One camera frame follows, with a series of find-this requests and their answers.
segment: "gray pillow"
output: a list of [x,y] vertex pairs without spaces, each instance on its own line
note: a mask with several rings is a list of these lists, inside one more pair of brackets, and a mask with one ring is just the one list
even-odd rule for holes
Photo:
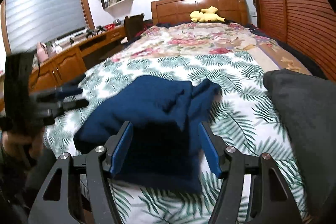
[[287,69],[265,73],[263,83],[288,129],[309,213],[336,223],[336,84]]

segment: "window blind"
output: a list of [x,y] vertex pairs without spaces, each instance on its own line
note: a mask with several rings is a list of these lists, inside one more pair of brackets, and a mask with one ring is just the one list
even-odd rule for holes
[[6,0],[6,25],[11,51],[23,52],[87,24],[81,0]]

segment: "cabinet door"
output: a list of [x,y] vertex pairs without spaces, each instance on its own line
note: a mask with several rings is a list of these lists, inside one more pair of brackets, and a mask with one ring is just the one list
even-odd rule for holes
[[42,65],[40,75],[38,76],[38,70],[36,70],[29,78],[30,91],[45,90],[59,85],[60,83],[57,80],[52,64]]
[[57,73],[57,76],[62,84],[72,80],[86,71],[80,50],[77,47],[70,49],[55,58],[54,66],[56,70],[55,73]]

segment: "window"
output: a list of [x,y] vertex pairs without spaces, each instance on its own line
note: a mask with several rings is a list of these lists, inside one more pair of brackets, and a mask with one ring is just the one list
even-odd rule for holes
[[93,27],[87,0],[4,0],[4,3],[1,21],[6,23],[2,32],[7,54],[33,50],[38,42]]

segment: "leaf print sheet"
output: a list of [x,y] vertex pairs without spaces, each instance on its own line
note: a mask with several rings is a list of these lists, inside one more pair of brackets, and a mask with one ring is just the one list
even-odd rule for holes
[[[267,97],[263,86],[263,70],[246,51],[125,59],[119,62],[108,58],[88,70],[86,78],[79,85],[84,90],[83,96],[89,100],[89,106],[57,118],[55,125],[46,130],[46,145],[56,156],[64,151],[77,155],[73,135],[90,113],[141,75],[188,80],[193,85],[198,85],[205,78],[218,83],[222,88],[221,94],[215,97],[209,116],[214,134],[242,153],[270,153],[288,182],[302,217],[307,216],[303,182],[286,128]],[[200,169],[199,178],[203,189],[200,195],[174,193],[110,180],[110,189],[123,223],[208,223],[222,181],[210,172],[204,155]],[[82,188],[86,193],[85,184],[83,177]],[[249,191],[250,176],[245,176],[238,222],[245,220]]]

